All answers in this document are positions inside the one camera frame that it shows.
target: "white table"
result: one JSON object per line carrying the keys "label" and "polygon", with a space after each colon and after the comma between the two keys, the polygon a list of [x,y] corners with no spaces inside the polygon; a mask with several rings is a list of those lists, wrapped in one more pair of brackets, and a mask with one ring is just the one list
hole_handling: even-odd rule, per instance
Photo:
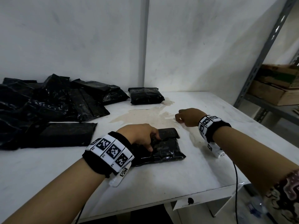
{"label": "white table", "polygon": [[[221,117],[232,127],[251,136],[299,164],[299,149],[222,99],[208,92],[163,93],[164,104],[133,106],[130,100],[108,105],[108,116],[98,122],[93,139],[129,123],[149,123],[156,128],[175,127],[182,161],[131,168],[117,188],[105,180],[88,200],[82,221],[115,215],[156,204],[196,198],[203,203],[227,197],[235,187],[232,161],[216,159],[204,145],[197,128],[178,124],[179,109],[198,108]],[[22,206],[51,180],[76,162],[84,147],[21,149],[0,151],[0,222]],[[249,183],[238,170],[239,182]]]}

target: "black cord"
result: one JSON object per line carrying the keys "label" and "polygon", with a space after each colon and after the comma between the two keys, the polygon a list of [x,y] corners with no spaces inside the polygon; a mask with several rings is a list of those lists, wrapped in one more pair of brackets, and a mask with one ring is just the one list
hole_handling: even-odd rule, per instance
{"label": "black cord", "polygon": [[79,221],[79,218],[80,218],[80,216],[81,216],[81,214],[82,214],[82,211],[83,211],[83,208],[85,207],[85,204],[83,205],[83,207],[82,207],[82,209],[81,209],[81,211],[80,211],[80,213],[79,213],[79,215],[78,215],[78,218],[77,218],[77,220],[76,220],[76,222],[75,222],[75,224],[77,224],[78,223],[78,221]]}
{"label": "black cord", "polygon": [[238,173],[237,173],[237,168],[236,168],[236,165],[235,163],[233,162],[234,164],[234,167],[235,167],[235,171],[236,171],[236,180],[237,180],[237,183],[236,183],[236,200],[235,200],[235,212],[236,212],[236,221],[237,221],[237,224],[239,224],[239,221],[238,221],[238,215],[237,215],[237,196],[238,196]]}

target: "cardboard box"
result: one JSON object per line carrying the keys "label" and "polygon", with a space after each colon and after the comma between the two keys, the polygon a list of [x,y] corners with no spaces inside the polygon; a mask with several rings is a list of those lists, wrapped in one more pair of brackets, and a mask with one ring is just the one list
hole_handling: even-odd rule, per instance
{"label": "cardboard box", "polygon": [[252,82],[248,93],[274,105],[299,104],[299,90],[288,90],[273,84],[262,83],[257,80]]}
{"label": "cardboard box", "polygon": [[255,79],[286,89],[299,88],[299,70],[290,65],[263,64]]}

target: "hand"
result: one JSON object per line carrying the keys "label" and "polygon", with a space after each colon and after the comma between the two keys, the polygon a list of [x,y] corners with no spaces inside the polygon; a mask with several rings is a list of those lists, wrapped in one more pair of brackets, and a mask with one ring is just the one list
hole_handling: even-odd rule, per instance
{"label": "hand", "polygon": [[199,121],[207,114],[196,108],[181,109],[176,114],[179,123],[185,123],[186,127],[197,127]]}
{"label": "hand", "polygon": [[154,135],[156,139],[161,140],[158,129],[147,123],[126,125],[120,128],[117,133],[125,136],[131,144],[136,143],[143,145],[150,152],[153,151],[150,145],[151,136]]}

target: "forearm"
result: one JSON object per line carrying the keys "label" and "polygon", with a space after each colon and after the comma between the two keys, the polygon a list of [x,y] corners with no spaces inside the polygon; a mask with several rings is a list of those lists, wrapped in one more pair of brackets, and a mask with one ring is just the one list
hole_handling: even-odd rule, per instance
{"label": "forearm", "polygon": [[3,224],[71,223],[104,178],[104,175],[94,172],[81,158]]}
{"label": "forearm", "polygon": [[262,195],[288,173],[299,169],[297,164],[234,128],[219,128],[213,140]]}

